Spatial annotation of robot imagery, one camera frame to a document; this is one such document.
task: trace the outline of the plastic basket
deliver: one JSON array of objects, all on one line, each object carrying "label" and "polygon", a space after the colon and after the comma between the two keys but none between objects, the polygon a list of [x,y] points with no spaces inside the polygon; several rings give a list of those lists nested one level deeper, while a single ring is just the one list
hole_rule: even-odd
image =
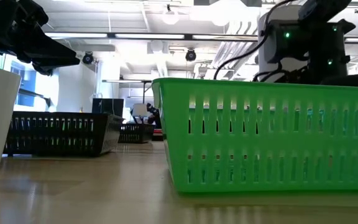
[{"label": "plastic basket", "polygon": [[147,143],[153,138],[152,124],[122,124],[119,143]]},{"label": "plastic basket", "polygon": [[358,189],[358,88],[158,79],[181,192]]},{"label": "plastic basket", "polygon": [[15,111],[4,153],[98,156],[117,148],[121,123],[112,114]]}]

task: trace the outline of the white wall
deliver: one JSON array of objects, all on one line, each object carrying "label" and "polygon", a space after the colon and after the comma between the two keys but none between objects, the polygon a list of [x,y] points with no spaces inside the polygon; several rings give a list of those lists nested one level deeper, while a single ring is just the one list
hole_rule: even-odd
[{"label": "white wall", "polygon": [[57,111],[92,112],[93,93],[96,88],[96,74],[82,63],[59,68],[59,99]]},{"label": "white wall", "polygon": [[[139,98],[128,98],[128,96],[138,96]],[[132,108],[136,103],[143,103],[143,88],[120,88],[119,89],[119,97],[124,99],[126,108]],[[145,93],[145,103],[150,103],[154,105],[154,100],[151,98],[153,97],[152,89],[147,90]]]},{"label": "white wall", "polygon": [[99,98],[119,98],[119,83],[101,83]]}]

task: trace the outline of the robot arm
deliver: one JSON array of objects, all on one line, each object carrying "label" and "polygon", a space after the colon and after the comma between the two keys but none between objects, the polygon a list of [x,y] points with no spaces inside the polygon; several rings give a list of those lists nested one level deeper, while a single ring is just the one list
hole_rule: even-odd
[{"label": "robot arm", "polygon": [[45,11],[33,0],[0,0],[0,55],[15,55],[43,75],[54,68],[78,65],[76,53],[47,37],[41,27]]},{"label": "robot arm", "polygon": [[307,0],[300,8],[298,20],[271,20],[267,25],[264,56],[268,63],[284,58],[308,62],[301,70],[278,69],[266,77],[284,73],[275,82],[312,85],[358,86],[358,75],[347,76],[350,56],[345,53],[344,35],[356,26],[344,19],[328,22],[344,10],[351,0]]}]

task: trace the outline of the ceiling pipe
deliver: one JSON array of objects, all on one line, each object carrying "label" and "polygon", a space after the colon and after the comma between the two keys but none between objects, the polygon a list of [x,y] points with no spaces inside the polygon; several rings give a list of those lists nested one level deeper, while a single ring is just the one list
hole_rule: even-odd
[{"label": "ceiling pipe", "polygon": [[144,3],[140,4],[140,10],[142,11],[142,16],[143,16],[144,23],[146,25],[147,32],[151,32],[149,20],[147,19],[146,16],[146,10],[144,9]]},{"label": "ceiling pipe", "polygon": [[[241,30],[241,22],[232,21],[231,22],[233,27],[233,34],[239,34],[239,31]],[[233,52],[235,51],[238,43],[235,42],[227,42],[226,47],[223,48],[223,56],[219,58],[219,60],[216,61],[216,66],[220,66],[224,61],[226,61],[228,58],[231,58],[233,55]]]},{"label": "ceiling pipe", "polygon": [[166,45],[166,43],[162,42],[161,40],[153,40],[150,43],[152,52],[156,55],[155,64],[157,66],[158,74],[160,77],[168,76],[167,61],[164,57],[164,45]]},{"label": "ceiling pipe", "polygon": [[107,12],[107,17],[109,20],[109,32],[111,32],[111,18],[110,18],[110,10]]},{"label": "ceiling pipe", "polygon": [[[226,34],[233,35],[237,34],[237,31],[240,29],[240,27],[236,27],[238,24],[236,24],[234,21],[230,21],[229,28],[227,29]],[[212,61],[212,67],[217,68],[220,66],[220,61],[225,60],[227,57],[227,52],[232,50],[231,46],[229,45],[231,42],[222,42],[219,46],[218,52],[216,53],[216,56],[214,60]]]},{"label": "ceiling pipe", "polygon": [[[255,33],[257,31],[257,26],[252,24],[251,21],[243,21],[243,30],[240,30],[239,31],[239,34],[248,34],[248,33]],[[239,43],[235,43],[236,44],[236,47],[234,48],[234,53],[232,55],[232,57],[230,58],[233,58],[233,57],[236,57],[238,55],[241,55],[241,54],[244,54],[249,46],[250,46],[250,43],[247,43],[247,42],[239,42]],[[235,64],[237,63],[238,61],[235,61],[235,62],[231,62],[227,65],[227,68],[232,68],[235,66]]]}]

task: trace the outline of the ceiling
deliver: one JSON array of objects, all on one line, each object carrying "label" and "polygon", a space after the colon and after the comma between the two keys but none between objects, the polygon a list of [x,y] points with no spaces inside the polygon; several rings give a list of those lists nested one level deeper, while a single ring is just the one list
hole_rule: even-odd
[{"label": "ceiling", "polygon": [[[84,3],[82,1],[35,0],[48,14],[50,20],[43,29],[45,32],[155,32],[155,33],[194,33],[194,34],[224,34],[229,26],[216,26],[214,20],[222,16],[236,14],[233,9],[211,10],[209,6],[193,6],[193,0],[181,1],[180,6],[172,4],[173,11],[178,13],[178,22],[174,25],[164,22],[166,4],[132,4],[120,3]],[[239,13],[240,20],[256,23],[259,13]],[[357,28],[349,35],[358,36],[358,14],[354,8],[346,9],[333,20],[345,18],[353,22]],[[115,49],[125,60],[127,73],[150,73],[157,69],[153,58],[147,54],[145,40],[63,40],[70,47],[88,46],[93,50],[94,45],[115,46]],[[196,49],[197,61],[213,60],[220,50],[219,42],[186,42],[168,41],[168,45],[176,50],[170,51],[166,58],[169,70],[193,71],[196,63],[185,60],[186,50]],[[347,53],[358,55],[358,45],[347,45]]]}]

